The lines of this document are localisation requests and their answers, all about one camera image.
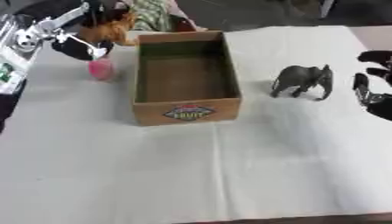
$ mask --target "gray elephant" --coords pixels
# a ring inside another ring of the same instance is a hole
[[[291,95],[299,97],[301,93],[307,92],[309,88],[320,85],[324,89],[324,96],[316,99],[323,101],[330,96],[333,91],[333,71],[326,65],[322,70],[313,67],[289,66],[286,67],[274,82],[272,87],[272,97],[278,97],[280,92],[286,88],[298,87]]]

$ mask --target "stuffed animal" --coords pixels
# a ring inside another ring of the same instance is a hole
[[[137,39],[127,39],[127,32],[135,24],[136,15],[128,12],[119,21],[100,24],[93,28],[81,27],[78,36],[88,43],[95,44],[103,40],[110,40],[119,46],[136,46]]]

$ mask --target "elephant trunk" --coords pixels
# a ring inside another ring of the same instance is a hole
[[[322,82],[319,84],[324,89],[324,95],[322,98],[320,98],[320,100],[323,101],[326,98],[328,98],[331,95],[331,93],[333,92],[333,84],[331,81],[326,81],[326,82]]]

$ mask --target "cardboard box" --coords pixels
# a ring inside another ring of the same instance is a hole
[[[139,36],[133,100],[141,125],[235,119],[241,92],[220,31]]]

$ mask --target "white table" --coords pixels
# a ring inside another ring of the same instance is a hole
[[[149,128],[132,122],[125,82],[95,81],[84,62],[47,48],[0,137],[0,223],[157,224],[392,211],[392,122],[363,112],[350,89],[365,67],[355,60],[366,50],[356,37],[344,27],[227,37],[244,95],[240,117]],[[114,57],[122,71],[132,67],[126,58],[134,50],[117,48]],[[327,101],[265,93],[283,68],[325,63],[335,71]]]

